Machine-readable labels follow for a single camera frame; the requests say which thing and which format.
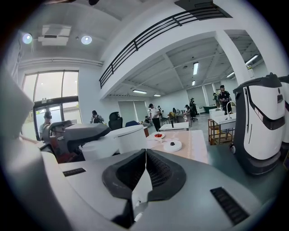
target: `backpack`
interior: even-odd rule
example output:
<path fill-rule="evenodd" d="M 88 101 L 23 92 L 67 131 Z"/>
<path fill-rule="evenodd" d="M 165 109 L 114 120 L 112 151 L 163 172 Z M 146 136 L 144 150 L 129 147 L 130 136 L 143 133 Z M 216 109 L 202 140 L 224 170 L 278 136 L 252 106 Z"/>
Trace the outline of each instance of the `backpack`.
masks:
<path fill-rule="evenodd" d="M 98 117 L 98 115 L 96 115 L 96 117 L 93 119 L 93 123 L 94 124 L 99 124 L 99 123 L 103 123 L 100 118 Z"/>

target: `white shirt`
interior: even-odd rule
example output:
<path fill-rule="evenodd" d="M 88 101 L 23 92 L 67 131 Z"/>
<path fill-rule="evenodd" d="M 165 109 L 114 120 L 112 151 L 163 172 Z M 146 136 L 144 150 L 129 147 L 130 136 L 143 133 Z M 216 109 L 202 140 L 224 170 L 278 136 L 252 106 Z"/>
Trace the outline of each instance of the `white shirt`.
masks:
<path fill-rule="evenodd" d="M 159 110 L 158 110 L 158 108 L 156 108 L 155 106 L 154 106 L 154 108 L 151 108 L 151 109 L 150 109 L 150 113 L 152 114 L 152 115 L 151 115 L 152 118 L 157 114 L 157 112 L 159 112 Z"/>

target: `floor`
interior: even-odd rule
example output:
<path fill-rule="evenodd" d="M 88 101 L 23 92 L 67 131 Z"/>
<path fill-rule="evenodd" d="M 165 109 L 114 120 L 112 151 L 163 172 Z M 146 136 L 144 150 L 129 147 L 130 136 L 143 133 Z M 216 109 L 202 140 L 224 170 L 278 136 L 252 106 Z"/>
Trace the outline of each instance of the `floor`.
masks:
<path fill-rule="evenodd" d="M 261 176 L 250 176 L 239 165 L 235 156 L 230 152 L 228 144 L 211 146 L 208 141 L 208 114 L 197 116 L 197 121 L 192 123 L 189 130 L 202 130 L 207 144 L 209 163 L 219 169 L 224 174 L 235 179 L 240 184 L 247 187 L 261 203 L 275 197 L 286 176 L 286 170 L 279 162 L 275 169 Z M 149 133 L 155 132 L 152 126 Z"/>

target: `plate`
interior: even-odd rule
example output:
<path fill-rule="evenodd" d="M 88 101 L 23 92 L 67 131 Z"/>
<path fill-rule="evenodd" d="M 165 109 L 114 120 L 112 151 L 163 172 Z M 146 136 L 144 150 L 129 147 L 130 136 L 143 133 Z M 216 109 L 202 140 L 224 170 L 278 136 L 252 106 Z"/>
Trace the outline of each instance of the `plate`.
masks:
<path fill-rule="evenodd" d="M 161 136 L 161 137 L 156 137 L 156 136 L 155 136 L 156 134 L 161 134 L 162 136 Z M 156 134 L 154 134 L 154 137 L 157 138 L 157 139 L 162 139 L 162 138 L 165 137 L 165 134 L 163 134 L 163 133 L 156 133 Z"/>

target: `ceiling light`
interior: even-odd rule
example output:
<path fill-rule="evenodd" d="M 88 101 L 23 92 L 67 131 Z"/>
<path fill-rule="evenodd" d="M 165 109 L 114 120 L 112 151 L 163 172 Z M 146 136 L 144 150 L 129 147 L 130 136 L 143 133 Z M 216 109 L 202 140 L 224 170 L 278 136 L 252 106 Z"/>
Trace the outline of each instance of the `ceiling light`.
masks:
<path fill-rule="evenodd" d="M 141 94 L 146 94 L 147 92 L 139 91 L 139 90 L 133 90 L 135 93 L 141 93 Z"/>
<path fill-rule="evenodd" d="M 229 75 L 227 76 L 227 78 L 231 77 L 233 74 L 235 74 L 235 72 L 232 72 L 231 74 L 229 74 Z"/>
<path fill-rule="evenodd" d="M 29 44 L 32 42 L 32 35 L 31 34 L 24 34 L 23 37 L 22 37 L 22 41 L 25 43 L 25 44 Z"/>
<path fill-rule="evenodd" d="M 81 42 L 85 45 L 91 43 L 92 38 L 89 35 L 84 35 L 81 39 Z"/>
<path fill-rule="evenodd" d="M 252 58 L 250 58 L 249 60 L 248 60 L 248 62 L 246 63 L 247 65 L 249 64 L 249 63 L 251 63 L 254 59 L 256 59 L 258 57 L 258 55 L 254 55 Z"/>
<path fill-rule="evenodd" d="M 198 62 L 194 63 L 194 67 L 193 67 L 194 72 L 193 72 L 193 75 L 195 75 L 195 74 L 198 73 L 198 68 L 199 68 L 199 63 L 198 63 Z"/>

